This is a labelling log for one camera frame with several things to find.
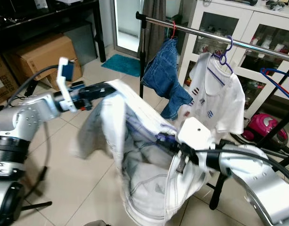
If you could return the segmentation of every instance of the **metal rail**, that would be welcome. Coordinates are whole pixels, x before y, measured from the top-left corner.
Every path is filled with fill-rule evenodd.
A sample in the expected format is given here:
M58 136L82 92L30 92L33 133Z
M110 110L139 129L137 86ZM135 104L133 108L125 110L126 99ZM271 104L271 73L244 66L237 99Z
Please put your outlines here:
M157 24L157 25L160 25L160 26L173 28L173 24L172 23L165 22L165 21L162 21L162 20L153 19L153 18L150 18L148 16L145 17L145 21L153 23L153 24ZM221 41L221 42L224 42L226 44L230 44L231 43L230 39L228 39L226 37L221 37L221 36L209 33L209 32L200 31L200 30L196 30L196 29L192 29L192 28L184 27L184 26L180 26L180 25L176 25L175 28L177 30L179 30L179 31L183 31L183 32L186 32L186 33L189 33L189 34L194 34L194 35L198 35L198 36L201 36L201 37L209 38L209 39L212 39L212 40L215 40L215 41ZM269 55L269 56L273 56L273 57L276 57L276 58L280 58L280 59L289 61L289 55L288 54L276 52L276 51L273 51L273 50L270 50L270 49L267 49L267 48L263 48L263 47L260 47L260 46L256 46L256 45L251 45L251 44L248 44L246 42L233 40L233 45L237 46L237 47L249 49L249 50L252 50L254 52L263 53L263 54L266 54L266 55Z

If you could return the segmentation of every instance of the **denim jacket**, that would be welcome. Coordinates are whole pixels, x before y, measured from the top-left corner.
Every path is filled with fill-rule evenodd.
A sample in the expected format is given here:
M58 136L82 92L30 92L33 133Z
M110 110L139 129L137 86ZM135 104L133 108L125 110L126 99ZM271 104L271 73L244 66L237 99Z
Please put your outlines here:
M161 113L165 119L178 117L181 105L189 104L192 97L178 82L177 76L177 39L166 40L155 58L145 69L142 84L153 89L160 97L169 99Z

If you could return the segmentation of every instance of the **white shirt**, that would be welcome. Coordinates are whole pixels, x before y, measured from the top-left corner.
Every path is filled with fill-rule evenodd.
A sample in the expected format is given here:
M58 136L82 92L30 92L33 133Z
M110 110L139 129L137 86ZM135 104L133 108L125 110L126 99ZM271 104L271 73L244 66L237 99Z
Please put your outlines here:
M193 102L180 107L175 125L196 117L218 139L226 132L243 133L245 94L238 77L221 70L216 61L210 53L199 56L190 72Z

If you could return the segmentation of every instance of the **blue hanger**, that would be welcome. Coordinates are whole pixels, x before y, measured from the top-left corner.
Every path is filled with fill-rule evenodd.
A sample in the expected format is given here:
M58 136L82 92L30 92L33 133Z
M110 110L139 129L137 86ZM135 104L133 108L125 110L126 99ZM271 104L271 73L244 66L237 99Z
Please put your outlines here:
M285 72L282 72L282 71L279 71L279 70L276 70L276 69L272 69L272 68L261 68L260 70L260 73L266 78L268 79L274 86L276 86L284 95L286 95L288 98L289 98L289 93L283 88L281 87L280 84L277 84L272 78L270 78L266 73L268 71L271 71L271 72L277 72L277 73L280 73L280 74L284 74L286 76L289 77L289 74L285 73Z
M231 40L230 47L229 47L228 49L226 49L226 50L224 51L224 53L221 54L221 55L217 55L216 53L213 53L212 55L213 55L213 56L216 56L217 58L219 58L220 64L221 64L221 65L226 65L226 66L230 69L231 73L233 73L233 69L232 69L232 68L230 67L230 65L227 63L227 56L226 56L226 53L227 53L229 50L231 50L231 48L233 47L233 39L232 39L232 37L231 37L230 35L227 35L227 38L229 38L229 39Z

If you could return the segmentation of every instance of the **blue mat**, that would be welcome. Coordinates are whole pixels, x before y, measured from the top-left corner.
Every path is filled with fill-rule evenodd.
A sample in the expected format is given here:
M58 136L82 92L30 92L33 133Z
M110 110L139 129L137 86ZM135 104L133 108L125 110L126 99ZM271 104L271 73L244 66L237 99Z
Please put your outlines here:
M125 57L119 54L113 55L102 67L122 72L134 77L140 76L140 61L134 58Z

